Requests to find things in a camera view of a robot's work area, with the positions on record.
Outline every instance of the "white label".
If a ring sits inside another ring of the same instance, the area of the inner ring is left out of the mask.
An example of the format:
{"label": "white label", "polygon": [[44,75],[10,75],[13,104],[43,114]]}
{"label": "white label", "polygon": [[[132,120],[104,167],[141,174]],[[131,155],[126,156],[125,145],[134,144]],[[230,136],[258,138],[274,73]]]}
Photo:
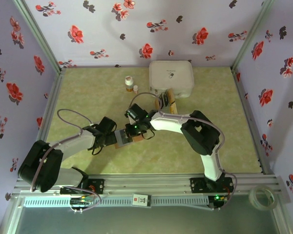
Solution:
{"label": "white label", "polygon": [[150,200],[151,200],[151,196],[134,194],[132,196],[132,205],[133,206],[147,207],[147,206],[150,206],[150,204],[151,204],[151,201]]}

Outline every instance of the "white box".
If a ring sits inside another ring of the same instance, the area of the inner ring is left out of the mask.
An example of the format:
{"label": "white box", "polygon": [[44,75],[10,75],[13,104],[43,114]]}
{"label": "white box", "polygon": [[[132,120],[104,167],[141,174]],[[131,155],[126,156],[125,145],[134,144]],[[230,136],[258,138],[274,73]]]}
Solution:
{"label": "white box", "polygon": [[194,87],[192,65],[188,61],[153,61],[149,67],[149,83],[153,94],[172,88],[175,98],[187,98]]}

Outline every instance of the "small bottle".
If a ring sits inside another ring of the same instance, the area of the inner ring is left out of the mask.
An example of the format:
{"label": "small bottle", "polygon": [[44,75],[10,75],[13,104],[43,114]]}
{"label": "small bottle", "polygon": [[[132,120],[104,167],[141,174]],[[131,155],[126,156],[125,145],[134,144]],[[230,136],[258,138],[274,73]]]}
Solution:
{"label": "small bottle", "polygon": [[125,77],[125,85],[127,92],[133,91],[133,78],[131,76]]}
{"label": "small bottle", "polygon": [[138,86],[137,86],[137,85],[134,85],[134,86],[133,86],[133,92],[134,92],[135,94],[138,93]]}

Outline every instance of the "robotic arm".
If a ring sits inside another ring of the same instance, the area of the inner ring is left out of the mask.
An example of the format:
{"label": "robotic arm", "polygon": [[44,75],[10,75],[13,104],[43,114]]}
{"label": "robotic arm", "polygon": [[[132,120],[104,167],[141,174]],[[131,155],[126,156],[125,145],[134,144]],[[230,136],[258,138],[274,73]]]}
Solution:
{"label": "robotic arm", "polygon": [[[184,116],[160,111],[147,113],[137,104],[133,104],[126,111],[125,116],[133,120],[132,124],[126,124],[127,137],[143,135],[147,130],[167,130],[183,134],[191,148],[201,156],[207,186],[213,189],[222,182],[225,175],[217,165],[215,154],[220,133],[208,124],[195,121],[202,119],[210,122],[200,111]],[[97,148],[117,143],[115,133],[112,131],[114,128],[116,123],[104,117],[99,124],[84,127],[79,137],[66,142],[62,140],[61,142],[64,143],[59,144],[47,155],[35,181],[35,187],[41,192],[46,192],[53,186],[86,188],[87,174],[77,168],[60,168],[61,162],[81,150],[93,150],[94,153]],[[31,184],[41,158],[56,143],[48,144],[42,140],[35,142],[19,169],[19,176]]]}

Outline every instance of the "tape roll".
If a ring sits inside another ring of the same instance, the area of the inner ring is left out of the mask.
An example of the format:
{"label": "tape roll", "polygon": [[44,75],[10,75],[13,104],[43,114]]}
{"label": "tape roll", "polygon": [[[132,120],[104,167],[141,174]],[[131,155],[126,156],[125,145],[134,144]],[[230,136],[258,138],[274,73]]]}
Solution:
{"label": "tape roll", "polygon": [[[267,204],[262,204],[257,196],[265,197]],[[258,210],[269,211],[277,206],[276,195],[273,190],[265,185],[257,185],[252,188],[249,194],[250,203]]]}

